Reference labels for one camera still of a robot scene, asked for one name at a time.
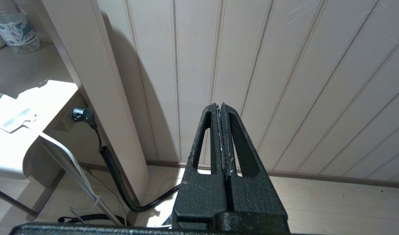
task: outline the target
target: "desk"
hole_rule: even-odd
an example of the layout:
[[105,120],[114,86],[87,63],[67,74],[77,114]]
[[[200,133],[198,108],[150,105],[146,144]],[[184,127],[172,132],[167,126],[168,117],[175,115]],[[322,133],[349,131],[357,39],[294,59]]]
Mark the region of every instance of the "desk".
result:
[[7,133],[0,129],[0,176],[20,180],[32,175],[45,186],[33,207],[39,212],[64,172],[47,154],[34,154],[42,143],[38,133],[55,127],[77,101],[79,92],[50,43],[41,43],[38,51],[24,55],[7,46],[1,48],[0,92],[28,103],[37,114],[33,131],[20,128]]

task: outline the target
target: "plastic bottle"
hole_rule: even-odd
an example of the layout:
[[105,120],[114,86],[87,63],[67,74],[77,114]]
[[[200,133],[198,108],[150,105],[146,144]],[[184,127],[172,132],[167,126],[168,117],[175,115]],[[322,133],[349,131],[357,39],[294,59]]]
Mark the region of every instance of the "plastic bottle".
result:
[[34,29],[14,0],[0,0],[0,35],[19,54],[33,52],[40,46]]

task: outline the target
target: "striped wallpaper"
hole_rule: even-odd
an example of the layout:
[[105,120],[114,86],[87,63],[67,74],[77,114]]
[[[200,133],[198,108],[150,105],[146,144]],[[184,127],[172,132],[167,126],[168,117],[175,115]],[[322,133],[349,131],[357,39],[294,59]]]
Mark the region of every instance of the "striped wallpaper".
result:
[[399,182],[399,0],[99,5],[146,159],[186,162],[226,102],[267,170]]

